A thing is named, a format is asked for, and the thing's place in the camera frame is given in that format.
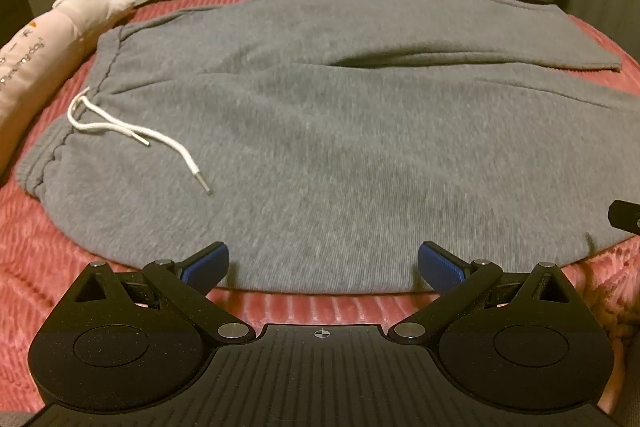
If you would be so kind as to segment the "pink plush pillow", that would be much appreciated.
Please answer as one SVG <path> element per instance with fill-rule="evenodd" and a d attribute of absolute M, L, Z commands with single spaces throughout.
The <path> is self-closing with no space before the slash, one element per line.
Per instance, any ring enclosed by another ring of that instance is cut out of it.
<path fill-rule="evenodd" d="M 134 0 L 56 0 L 1 49 L 1 168 L 32 120 Z"/>

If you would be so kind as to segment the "grey sweatpants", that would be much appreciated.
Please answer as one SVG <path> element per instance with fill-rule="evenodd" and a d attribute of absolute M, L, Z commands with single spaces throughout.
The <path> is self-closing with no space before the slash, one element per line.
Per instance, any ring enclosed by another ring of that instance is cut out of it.
<path fill-rule="evenodd" d="M 222 242 L 258 291 L 416 288 L 433 241 L 509 271 L 612 246 L 639 197 L 639 100 L 560 9 L 246 0 L 99 41 L 85 104 L 18 185 L 87 251 L 142 267 Z"/>

